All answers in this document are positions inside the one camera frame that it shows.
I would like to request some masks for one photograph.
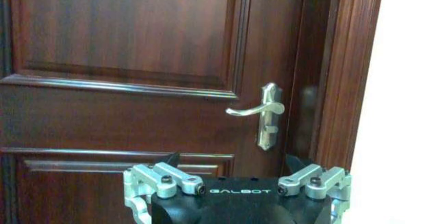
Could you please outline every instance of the silver metal bracket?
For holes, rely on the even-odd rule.
[[[156,193],[158,198],[170,198],[176,195],[176,186],[181,188],[182,193],[189,195],[201,195],[205,192],[198,176],[185,174],[164,162],[152,167],[142,164],[134,165],[122,172],[124,205],[132,209],[137,224],[152,222],[146,211],[152,194]]]
[[[332,199],[331,224],[340,224],[341,214],[349,208],[349,173],[339,167],[323,171],[319,165],[311,164],[278,179],[277,192],[281,196],[293,196],[302,186],[308,198],[319,200],[328,196]]]
[[[225,112],[233,116],[248,116],[260,113],[257,145],[266,151],[276,143],[278,115],[284,112],[281,89],[274,83],[268,83],[261,88],[261,105],[248,110],[226,108]]]
[[[282,196],[294,196],[298,194],[298,189],[307,184],[309,178],[321,174],[321,167],[316,164],[309,164],[296,173],[278,178],[278,194]]]
[[[182,193],[188,195],[202,195],[205,193],[202,179],[198,176],[185,174],[164,162],[154,164],[153,171],[160,175],[169,175],[174,179]]]

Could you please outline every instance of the black screw head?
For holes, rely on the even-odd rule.
[[[276,192],[280,196],[284,196],[286,194],[286,189],[284,188],[284,186],[278,186]]]
[[[172,177],[169,175],[164,175],[161,177],[161,183],[164,183],[164,184],[172,183]]]
[[[196,195],[204,195],[205,194],[205,186],[204,185],[198,185],[196,187]]]
[[[320,178],[319,177],[311,177],[309,178],[309,184],[312,184],[313,186],[320,186]]]

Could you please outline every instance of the door handle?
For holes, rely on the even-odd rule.
[[[284,105],[278,102],[266,102],[265,104],[258,105],[257,107],[253,107],[248,110],[233,110],[230,108],[226,108],[225,110],[226,114],[233,116],[254,115],[262,111],[269,111],[280,115],[284,112]]]
[[[266,151],[276,143],[278,115],[284,112],[281,88],[274,83],[261,87],[261,105],[246,110],[226,108],[225,112],[232,116],[248,116],[260,113],[257,145]]]

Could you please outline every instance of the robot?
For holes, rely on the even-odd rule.
[[[340,224],[351,190],[343,168],[325,170],[289,157],[298,167],[289,176],[202,179],[176,168],[176,157],[122,172],[124,205],[136,223]]]

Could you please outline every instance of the door panel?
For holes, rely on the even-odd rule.
[[[19,223],[132,223],[122,203],[122,170],[164,153],[105,154],[85,150],[7,150],[15,176]],[[181,154],[178,168],[209,177],[229,176],[233,156]]]
[[[241,0],[11,0],[14,73],[233,98],[244,7]]]
[[[132,223],[121,171],[174,151],[194,174],[278,174],[312,1],[2,1],[0,220]],[[258,117],[224,110],[268,82],[285,112],[262,151]]]

